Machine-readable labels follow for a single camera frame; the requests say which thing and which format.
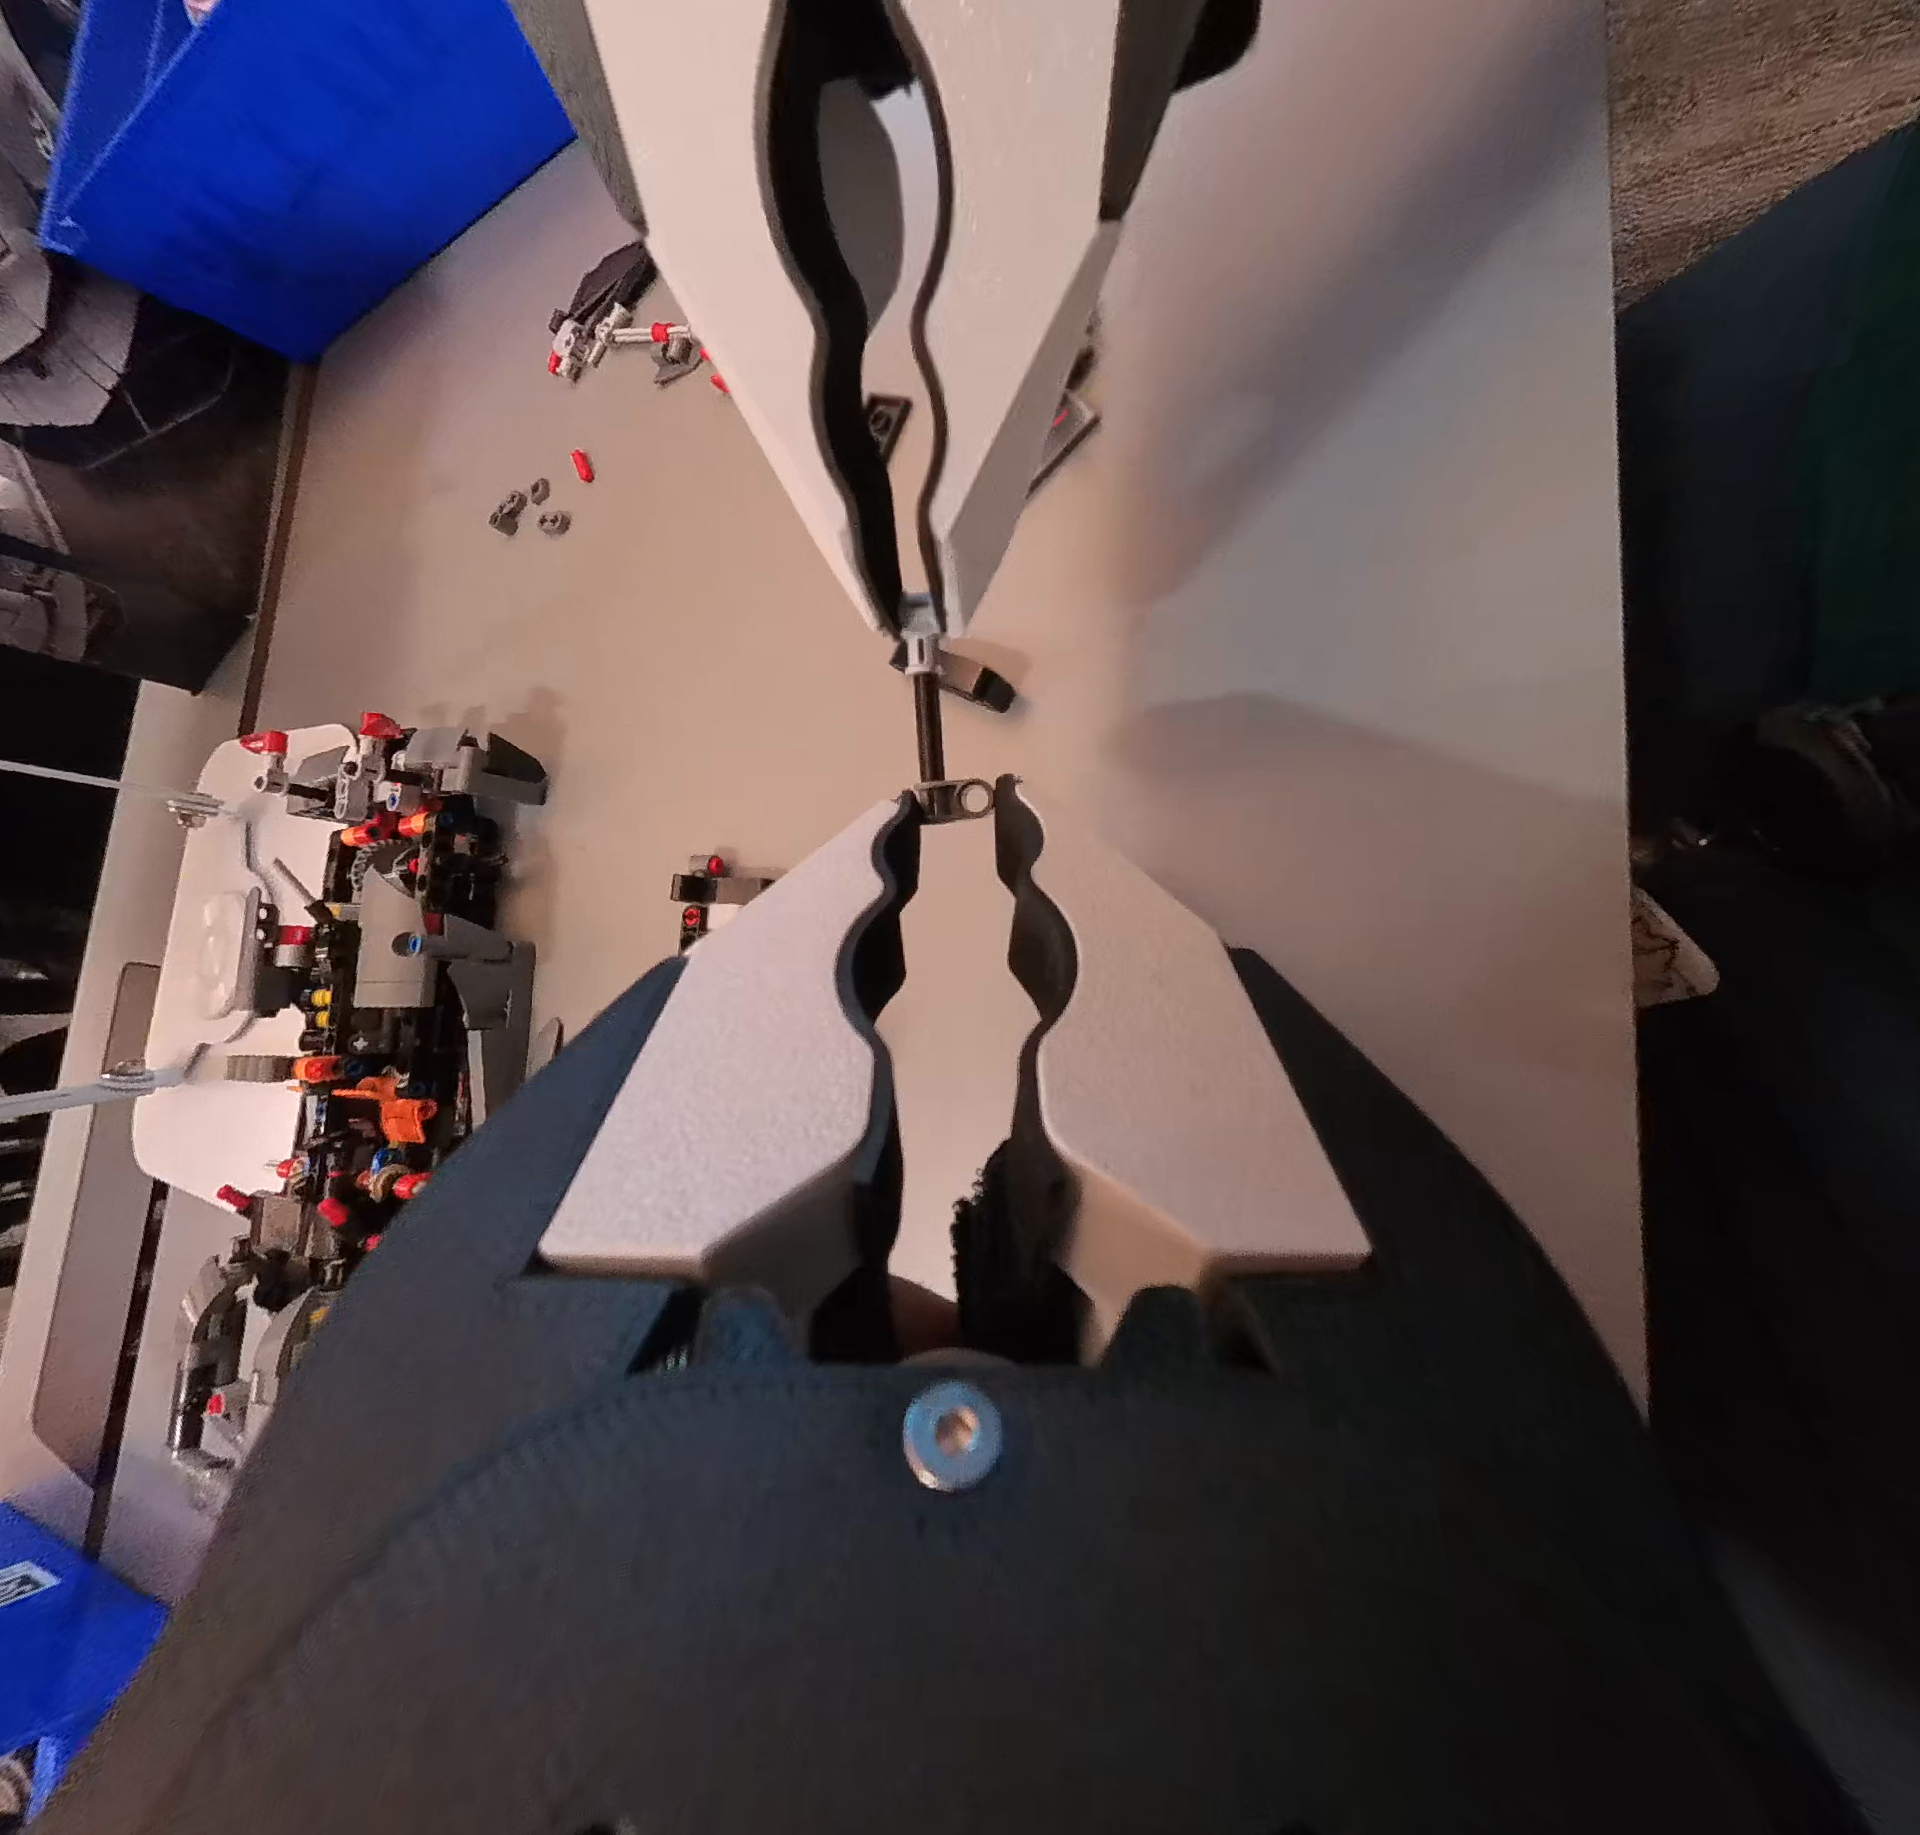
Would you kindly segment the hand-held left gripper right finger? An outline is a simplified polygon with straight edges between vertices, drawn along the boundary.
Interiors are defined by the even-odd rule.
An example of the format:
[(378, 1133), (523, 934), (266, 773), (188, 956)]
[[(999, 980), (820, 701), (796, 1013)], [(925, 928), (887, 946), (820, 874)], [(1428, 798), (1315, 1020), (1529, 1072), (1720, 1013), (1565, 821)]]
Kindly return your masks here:
[(1220, 934), (1023, 781), (999, 781), (999, 885), (1036, 1038), (992, 1155), (992, 1354), (1101, 1361), (1150, 1287), (1368, 1269)]

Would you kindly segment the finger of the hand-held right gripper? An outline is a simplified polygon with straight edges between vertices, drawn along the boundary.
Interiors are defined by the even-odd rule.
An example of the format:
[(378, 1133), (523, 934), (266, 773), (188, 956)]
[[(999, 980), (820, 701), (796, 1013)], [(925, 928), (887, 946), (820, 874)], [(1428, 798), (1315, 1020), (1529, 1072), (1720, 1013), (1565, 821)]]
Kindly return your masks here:
[(919, 553), (966, 635), (1040, 477), (1117, 222), (1102, 213), (1124, 0), (887, 0), (930, 114), (930, 266), (909, 354), (930, 393)]
[(584, 0), (650, 246), (872, 635), (919, 625), (867, 342), (905, 286), (882, 0)]

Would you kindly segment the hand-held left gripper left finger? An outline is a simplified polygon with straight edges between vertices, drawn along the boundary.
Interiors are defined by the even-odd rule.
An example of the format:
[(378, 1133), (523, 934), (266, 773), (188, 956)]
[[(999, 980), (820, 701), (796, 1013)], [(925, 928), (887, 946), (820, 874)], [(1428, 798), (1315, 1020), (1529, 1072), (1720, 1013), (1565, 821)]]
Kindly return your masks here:
[(536, 1260), (763, 1287), (815, 1361), (892, 1361), (905, 1116), (882, 1002), (925, 808), (872, 798), (685, 956)]

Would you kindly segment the long grey lego axle assembly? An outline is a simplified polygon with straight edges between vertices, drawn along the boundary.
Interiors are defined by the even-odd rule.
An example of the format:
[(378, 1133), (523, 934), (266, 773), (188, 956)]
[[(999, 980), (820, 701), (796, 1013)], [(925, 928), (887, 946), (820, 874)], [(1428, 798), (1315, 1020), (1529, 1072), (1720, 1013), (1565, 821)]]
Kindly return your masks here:
[(610, 350), (650, 350), (657, 354), (657, 386), (677, 386), (706, 367), (706, 342), (685, 319), (643, 319), (632, 305), (592, 305), (592, 315), (554, 315), (554, 350), (548, 350), (548, 376), (584, 376), (594, 375)]

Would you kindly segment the small grey lego block assembly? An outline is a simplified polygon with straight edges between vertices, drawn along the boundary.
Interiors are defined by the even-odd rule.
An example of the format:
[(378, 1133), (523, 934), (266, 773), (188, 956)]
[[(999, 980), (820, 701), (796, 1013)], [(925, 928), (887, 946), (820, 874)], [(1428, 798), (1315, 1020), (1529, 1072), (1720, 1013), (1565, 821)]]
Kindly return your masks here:
[[(1068, 386), (1053, 398), (1053, 420), (1045, 420), (1045, 446), (1040, 446), (1040, 469), (1036, 469), (1023, 494), (1040, 494), (1063, 477), (1063, 460), (1101, 428), (1101, 409), (1085, 393), (1094, 367), (1101, 367), (1101, 342), (1085, 342), (1077, 367), (1068, 367)], [(909, 393), (867, 393), (867, 428), (872, 428), (872, 450), (887, 469), (905, 428), (909, 428)]]

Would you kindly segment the large lego car model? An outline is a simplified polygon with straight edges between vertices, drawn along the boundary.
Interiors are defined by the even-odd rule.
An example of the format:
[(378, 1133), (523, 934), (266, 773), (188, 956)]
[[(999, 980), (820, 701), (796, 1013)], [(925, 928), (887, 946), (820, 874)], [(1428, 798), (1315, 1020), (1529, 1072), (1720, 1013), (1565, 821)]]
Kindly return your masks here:
[(314, 956), (279, 1002), (301, 1058), (261, 1062), (301, 1093), (279, 1188), (223, 1188), (223, 1249), (195, 1269), (177, 1335), (166, 1455), (223, 1493), (301, 1354), (441, 1155), (523, 1088), (533, 937), (495, 928), (504, 808), (548, 798), (548, 765), (504, 735), (350, 720), (350, 759), (293, 785), (334, 816)]

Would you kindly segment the blue storage bin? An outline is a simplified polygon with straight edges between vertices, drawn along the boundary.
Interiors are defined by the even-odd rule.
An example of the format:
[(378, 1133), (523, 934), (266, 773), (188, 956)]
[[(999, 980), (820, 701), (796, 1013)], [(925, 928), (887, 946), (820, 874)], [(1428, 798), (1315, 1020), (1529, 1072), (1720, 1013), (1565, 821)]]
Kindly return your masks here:
[(78, 0), (36, 240), (318, 354), (569, 141), (508, 0)]

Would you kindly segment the white printed tag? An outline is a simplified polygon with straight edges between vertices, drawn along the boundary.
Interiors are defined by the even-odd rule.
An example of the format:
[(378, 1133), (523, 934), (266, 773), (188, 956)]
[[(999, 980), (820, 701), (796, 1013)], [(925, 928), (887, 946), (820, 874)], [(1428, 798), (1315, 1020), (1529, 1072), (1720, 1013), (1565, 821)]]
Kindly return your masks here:
[(1628, 994), (1635, 1013), (1717, 1000), (1717, 965), (1641, 890), (1628, 890)]

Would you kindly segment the white metal stand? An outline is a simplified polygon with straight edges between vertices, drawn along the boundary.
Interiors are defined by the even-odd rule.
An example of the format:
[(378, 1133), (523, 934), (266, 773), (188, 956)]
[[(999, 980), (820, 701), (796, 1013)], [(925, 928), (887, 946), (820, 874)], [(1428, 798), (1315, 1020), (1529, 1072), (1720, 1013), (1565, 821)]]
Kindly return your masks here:
[(334, 816), (302, 816), (293, 785), (318, 785), (340, 759), (350, 730), (318, 720), (220, 741), (195, 785), (182, 773), (120, 785), (188, 816), (149, 1002), (78, 1088), (9, 1093), (9, 1131), (63, 1105), (133, 1116), (147, 1183), (195, 1202), (279, 1188), (301, 1153), (301, 1093), (261, 1062), (301, 1058), (301, 1013), (279, 1002), (279, 980), (293, 980), (293, 956), (314, 956), (302, 907), (318, 907), (334, 845)]

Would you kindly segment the blue plastic bin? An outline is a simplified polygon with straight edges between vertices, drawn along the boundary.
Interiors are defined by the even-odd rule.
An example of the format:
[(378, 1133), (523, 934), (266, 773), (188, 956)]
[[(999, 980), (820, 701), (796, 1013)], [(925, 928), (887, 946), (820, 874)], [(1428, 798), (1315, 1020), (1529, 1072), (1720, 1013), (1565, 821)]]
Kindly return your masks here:
[(9, 1756), (9, 1829), (28, 1829), (61, 1793), (63, 1761), (133, 1688), (166, 1611), (28, 1520), (0, 1509), (0, 1756)]

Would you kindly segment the black lego frame red pins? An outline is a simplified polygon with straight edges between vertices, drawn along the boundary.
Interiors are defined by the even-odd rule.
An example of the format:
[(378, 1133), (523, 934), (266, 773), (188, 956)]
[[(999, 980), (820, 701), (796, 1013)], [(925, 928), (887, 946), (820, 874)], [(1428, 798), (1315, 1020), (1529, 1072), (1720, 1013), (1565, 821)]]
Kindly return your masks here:
[(736, 928), (771, 885), (779, 885), (779, 867), (751, 867), (736, 853), (690, 853), (668, 874), (677, 956), (690, 956), (696, 937), (709, 937), (722, 928)]

